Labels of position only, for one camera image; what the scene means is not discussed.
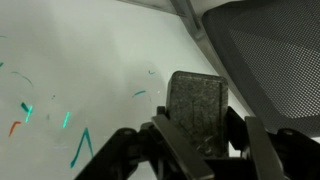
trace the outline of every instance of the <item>teal marker line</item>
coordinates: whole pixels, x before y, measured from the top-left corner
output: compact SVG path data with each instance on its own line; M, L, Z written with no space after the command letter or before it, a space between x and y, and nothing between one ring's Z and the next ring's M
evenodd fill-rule
M143 93L146 93L146 91L145 90L139 91L139 92L135 93L132 97L138 96L139 94L143 94Z
M26 117L26 122L29 121L29 117L30 117L31 113L32 113L32 106L29 108L28 115Z
M66 128L67 122L68 122L68 120L69 120L69 116L70 116L70 112L67 112L66 118L64 119L64 122L63 122L62 128Z
M81 138L77 153L76 153L75 157L73 158L73 160L70 163L70 168L73 168L74 165L76 164L76 161L77 161L79 153L80 153L80 149L82 147L82 143L83 143L84 137L87 138L88 146L89 146L90 153L91 153L91 157L93 158L93 150L92 150L92 145L91 145L91 141L90 141L89 130L88 130L88 128L85 128L84 131L83 131L83 134L82 134L82 138Z

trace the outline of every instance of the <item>whiteboard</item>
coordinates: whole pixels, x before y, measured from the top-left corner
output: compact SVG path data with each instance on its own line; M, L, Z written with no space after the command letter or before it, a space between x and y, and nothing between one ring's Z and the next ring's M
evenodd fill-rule
M73 179L165 105L173 72L217 75L179 17L110 0L0 0L0 62L6 180ZM229 104L247 114L231 92Z

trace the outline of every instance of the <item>office chair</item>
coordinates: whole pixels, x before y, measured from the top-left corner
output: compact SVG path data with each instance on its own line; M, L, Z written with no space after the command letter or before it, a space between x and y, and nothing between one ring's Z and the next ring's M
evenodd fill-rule
M320 1L230 2L207 11L204 29L266 129L320 136Z

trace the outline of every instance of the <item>black mesh fabric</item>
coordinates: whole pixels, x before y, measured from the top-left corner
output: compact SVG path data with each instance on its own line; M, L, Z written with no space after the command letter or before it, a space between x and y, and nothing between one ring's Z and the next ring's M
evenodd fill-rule
M266 128L320 136L320 1L231 2L203 25Z

